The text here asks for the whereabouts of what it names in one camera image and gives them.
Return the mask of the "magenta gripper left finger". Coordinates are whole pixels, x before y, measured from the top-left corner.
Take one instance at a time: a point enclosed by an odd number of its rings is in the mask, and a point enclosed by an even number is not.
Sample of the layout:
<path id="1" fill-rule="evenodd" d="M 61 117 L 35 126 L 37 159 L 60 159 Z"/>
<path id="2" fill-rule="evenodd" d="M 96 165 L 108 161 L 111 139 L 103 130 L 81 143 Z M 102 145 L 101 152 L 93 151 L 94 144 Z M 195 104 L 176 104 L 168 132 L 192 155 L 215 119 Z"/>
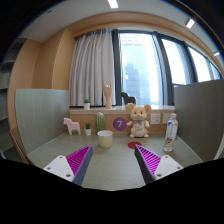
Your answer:
<path id="1" fill-rule="evenodd" d="M 57 156 L 44 170 L 81 186 L 92 156 L 93 146 L 88 145 L 68 156 Z"/>

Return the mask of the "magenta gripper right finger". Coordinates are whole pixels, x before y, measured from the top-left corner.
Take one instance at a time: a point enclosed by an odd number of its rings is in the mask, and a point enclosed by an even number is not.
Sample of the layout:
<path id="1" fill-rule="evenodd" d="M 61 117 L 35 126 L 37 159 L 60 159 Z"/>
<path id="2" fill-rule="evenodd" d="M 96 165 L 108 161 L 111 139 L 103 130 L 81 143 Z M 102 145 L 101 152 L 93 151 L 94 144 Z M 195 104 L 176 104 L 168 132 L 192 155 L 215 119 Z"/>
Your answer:
<path id="1" fill-rule="evenodd" d="M 169 155 L 159 156 L 138 144 L 135 145 L 134 154 L 145 184 L 150 184 L 182 169 L 182 166 Z"/>

